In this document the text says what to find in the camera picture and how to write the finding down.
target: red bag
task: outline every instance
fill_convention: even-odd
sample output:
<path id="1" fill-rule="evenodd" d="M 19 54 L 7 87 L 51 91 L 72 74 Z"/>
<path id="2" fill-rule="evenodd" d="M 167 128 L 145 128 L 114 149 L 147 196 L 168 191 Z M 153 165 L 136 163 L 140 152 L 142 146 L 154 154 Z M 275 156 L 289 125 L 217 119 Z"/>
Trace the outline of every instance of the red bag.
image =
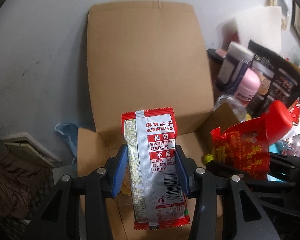
<path id="1" fill-rule="evenodd" d="M 299 124 L 299 117 L 300 117 L 300 99 L 299 98 L 289 108 L 289 113 L 291 114 L 293 125 L 297 126 Z"/>
<path id="2" fill-rule="evenodd" d="M 267 179 L 270 154 L 264 117 L 234 125 L 223 134 L 216 128 L 211 136 L 215 160 L 247 171 L 255 179 Z"/>

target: pink bottle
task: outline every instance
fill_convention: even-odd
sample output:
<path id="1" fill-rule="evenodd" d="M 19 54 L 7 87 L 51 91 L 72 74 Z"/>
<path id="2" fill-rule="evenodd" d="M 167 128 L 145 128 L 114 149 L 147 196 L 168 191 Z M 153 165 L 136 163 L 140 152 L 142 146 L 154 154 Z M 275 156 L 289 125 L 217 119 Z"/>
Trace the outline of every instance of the pink bottle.
<path id="1" fill-rule="evenodd" d="M 248 68 L 233 96 L 239 100 L 243 106 L 247 106 L 257 93 L 260 85 L 261 82 L 258 74 Z"/>

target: blue gripper pad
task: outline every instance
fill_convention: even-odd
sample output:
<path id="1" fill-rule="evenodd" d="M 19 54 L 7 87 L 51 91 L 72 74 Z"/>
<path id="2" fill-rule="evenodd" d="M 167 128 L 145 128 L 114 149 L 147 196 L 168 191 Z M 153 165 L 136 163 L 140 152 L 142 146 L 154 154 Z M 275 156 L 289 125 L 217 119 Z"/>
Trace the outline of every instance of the blue gripper pad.
<path id="1" fill-rule="evenodd" d="M 176 145 L 175 159 L 181 189 L 186 197 L 193 198 L 198 190 L 198 185 L 194 178 L 194 171 L 198 166 L 193 159 L 186 158 L 180 145 Z"/>
<path id="2" fill-rule="evenodd" d="M 176 149 L 175 149 L 176 172 L 177 172 L 177 176 L 180 182 L 182 192 L 188 197 L 188 195 L 190 194 L 190 187 L 189 187 L 189 181 L 187 178 L 184 164 L 181 161 L 181 157 L 179 155 L 179 152 L 181 153 L 181 151 L 182 149 L 180 145 L 176 145 Z"/>
<path id="3" fill-rule="evenodd" d="M 112 166 L 115 168 L 114 173 L 110 174 L 112 176 L 112 189 L 111 195 L 113 198 L 117 196 L 120 192 L 124 174 L 128 165 L 128 146 L 122 144 L 117 156 L 114 158 Z"/>

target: yellow item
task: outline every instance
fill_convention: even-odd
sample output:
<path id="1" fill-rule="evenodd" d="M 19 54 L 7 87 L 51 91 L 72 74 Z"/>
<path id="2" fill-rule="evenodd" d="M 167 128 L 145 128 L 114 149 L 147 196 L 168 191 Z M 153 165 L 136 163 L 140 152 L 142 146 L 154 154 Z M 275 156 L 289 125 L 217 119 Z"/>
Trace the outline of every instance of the yellow item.
<path id="1" fill-rule="evenodd" d="M 252 119 L 251 115 L 250 115 L 250 114 L 247 114 L 247 115 L 246 115 L 246 121 L 249 121 L 249 120 L 251 120 L 251 119 Z"/>
<path id="2" fill-rule="evenodd" d="M 213 160 L 213 155 L 210 153 L 210 154 L 207 154 L 207 155 L 204 155 L 203 158 L 202 158 L 202 162 L 204 165 L 206 165 L 208 162 L 212 161 Z"/>

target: red snack package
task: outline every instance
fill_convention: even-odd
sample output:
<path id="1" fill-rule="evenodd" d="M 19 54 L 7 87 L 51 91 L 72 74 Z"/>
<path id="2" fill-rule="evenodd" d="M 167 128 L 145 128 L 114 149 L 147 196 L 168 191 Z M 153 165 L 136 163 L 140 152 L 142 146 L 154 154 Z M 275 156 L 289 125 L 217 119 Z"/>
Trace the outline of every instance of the red snack package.
<path id="1" fill-rule="evenodd" d="M 177 124 L 172 108 L 122 114 L 128 145 L 135 229 L 163 229 L 190 223 L 176 174 Z"/>
<path id="2" fill-rule="evenodd" d="M 234 125 L 223 134 L 216 128 L 211 136 L 215 160 L 247 171 L 255 179 L 267 179 L 270 154 L 264 117 Z"/>
<path id="3" fill-rule="evenodd" d="M 292 117 L 293 125 L 297 126 L 299 124 L 299 117 L 300 117 L 300 99 L 299 98 L 289 108 L 289 113 Z"/>

